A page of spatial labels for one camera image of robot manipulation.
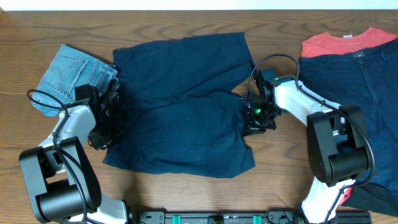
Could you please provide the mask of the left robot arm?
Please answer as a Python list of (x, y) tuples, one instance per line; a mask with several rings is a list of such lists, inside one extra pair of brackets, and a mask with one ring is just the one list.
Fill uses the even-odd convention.
[(84, 150), (113, 143), (104, 97), (89, 84), (76, 87), (75, 96), (54, 107), (59, 121), (47, 139), (19, 156), (34, 216), (41, 223), (133, 223), (124, 201), (102, 193)]

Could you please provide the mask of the navy blue shorts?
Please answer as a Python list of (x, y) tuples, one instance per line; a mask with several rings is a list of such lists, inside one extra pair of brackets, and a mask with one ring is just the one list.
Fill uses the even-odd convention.
[(124, 132), (104, 163), (150, 174), (233, 178), (255, 166), (233, 90), (253, 61), (243, 33), (116, 49)]

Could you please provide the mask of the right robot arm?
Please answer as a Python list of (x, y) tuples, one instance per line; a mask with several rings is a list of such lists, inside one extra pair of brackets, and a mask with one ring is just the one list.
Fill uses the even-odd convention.
[(258, 95), (246, 92), (245, 136), (275, 130), (284, 110), (307, 129), (308, 161), (314, 180), (296, 214), (280, 211), (288, 223), (330, 223), (345, 194), (364, 185), (357, 179), (374, 169), (374, 156), (361, 109), (330, 102), (298, 78), (276, 77), (272, 69), (254, 70)]

